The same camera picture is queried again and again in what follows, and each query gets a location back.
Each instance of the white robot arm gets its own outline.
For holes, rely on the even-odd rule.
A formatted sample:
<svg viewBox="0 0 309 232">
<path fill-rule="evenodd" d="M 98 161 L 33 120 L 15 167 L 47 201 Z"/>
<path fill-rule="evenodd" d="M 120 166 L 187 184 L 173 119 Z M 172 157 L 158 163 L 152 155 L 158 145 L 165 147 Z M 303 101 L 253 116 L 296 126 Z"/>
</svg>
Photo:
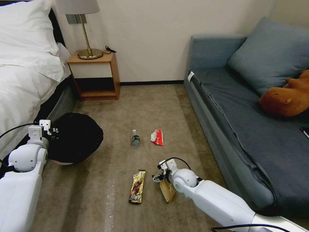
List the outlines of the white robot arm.
<svg viewBox="0 0 309 232">
<path fill-rule="evenodd" d="M 14 171 L 0 179 L 0 232 L 30 230 L 47 161 L 48 140 L 42 137 L 42 131 L 49 132 L 50 123 L 40 120 L 39 126 L 30 126 L 30 140 L 9 156 L 9 167 Z"/>
<path fill-rule="evenodd" d="M 191 198 L 200 210 L 222 226 L 233 227 L 250 224 L 249 226 L 226 229 L 233 229 L 237 232 L 308 232 L 283 217 L 265 217 L 255 213 L 236 194 L 210 180 L 200 179 L 189 169 L 178 169 L 172 158 L 161 161 L 158 168 L 162 169 L 163 173 L 153 176 L 154 182 L 167 179 L 178 192 Z M 253 226 L 253 224 L 263 224 L 264 226 Z"/>
</svg>

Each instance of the white pillow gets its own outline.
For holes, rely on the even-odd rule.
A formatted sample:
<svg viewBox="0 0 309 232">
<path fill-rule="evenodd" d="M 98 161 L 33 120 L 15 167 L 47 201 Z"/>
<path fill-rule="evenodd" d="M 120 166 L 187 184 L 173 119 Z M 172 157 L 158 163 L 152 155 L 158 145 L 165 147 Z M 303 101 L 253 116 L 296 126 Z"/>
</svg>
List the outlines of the white pillow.
<svg viewBox="0 0 309 232">
<path fill-rule="evenodd" d="M 0 7 L 0 64 L 17 65 L 61 81 L 63 68 L 48 17 L 51 0 Z"/>
</svg>

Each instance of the sofa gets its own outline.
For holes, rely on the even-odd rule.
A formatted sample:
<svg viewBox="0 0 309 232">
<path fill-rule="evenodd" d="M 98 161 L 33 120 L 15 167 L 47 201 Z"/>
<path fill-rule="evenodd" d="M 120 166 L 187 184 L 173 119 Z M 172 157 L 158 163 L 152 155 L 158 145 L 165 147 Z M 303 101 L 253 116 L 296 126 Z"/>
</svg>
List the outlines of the sofa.
<svg viewBox="0 0 309 232">
<path fill-rule="evenodd" d="M 309 218 L 309 141 L 299 130 L 309 112 L 276 119 L 262 111 L 260 94 L 228 66 L 246 39 L 193 35 L 185 90 L 228 189 L 259 214 Z"/>
</svg>

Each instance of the carpet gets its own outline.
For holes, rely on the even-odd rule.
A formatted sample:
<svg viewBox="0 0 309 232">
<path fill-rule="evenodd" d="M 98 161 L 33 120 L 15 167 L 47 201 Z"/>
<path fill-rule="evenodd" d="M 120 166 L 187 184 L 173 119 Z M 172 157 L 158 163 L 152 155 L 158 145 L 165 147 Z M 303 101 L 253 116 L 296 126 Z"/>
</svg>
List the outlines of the carpet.
<svg viewBox="0 0 309 232">
<path fill-rule="evenodd" d="M 32 232 L 209 232 L 219 226 L 183 194 L 166 203 L 152 181 L 161 160 L 180 157 L 196 175 L 225 187 L 183 85 L 123 86 L 118 101 L 77 102 L 74 112 L 92 117 L 104 140 L 80 164 L 47 162 Z M 141 138 L 138 148 L 131 145 L 132 129 Z M 163 147 L 150 141 L 155 129 L 163 131 Z M 143 201 L 132 205 L 138 169 L 146 170 Z"/>
</svg>

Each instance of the nightstand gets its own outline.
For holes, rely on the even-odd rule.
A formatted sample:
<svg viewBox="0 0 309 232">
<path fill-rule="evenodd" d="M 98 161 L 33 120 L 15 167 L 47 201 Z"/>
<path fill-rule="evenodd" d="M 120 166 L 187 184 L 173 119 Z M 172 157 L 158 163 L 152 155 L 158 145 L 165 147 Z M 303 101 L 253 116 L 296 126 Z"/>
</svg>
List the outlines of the nightstand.
<svg viewBox="0 0 309 232">
<path fill-rule="evenodd" d="M 68 64 L 82 101 L 118 100 L 120 83 L 115 53 L 82 60 L 76 52 L 68 59 Z"/>
</svg>

